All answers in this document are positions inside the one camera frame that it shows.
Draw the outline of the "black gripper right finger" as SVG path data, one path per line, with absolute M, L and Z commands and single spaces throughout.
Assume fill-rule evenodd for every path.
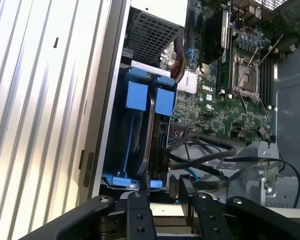
M 220 202 L 198 192 L 189 175 L 179 178 L 186 223 L 203 240 L 300 240 L 300 223 L 244 197 Z

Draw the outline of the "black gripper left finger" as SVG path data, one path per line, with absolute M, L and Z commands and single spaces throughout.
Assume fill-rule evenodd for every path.
M 149 203 L 150 179 L 119 200 L 99 195 L 23 236 L 24 240 L 155 240 Z

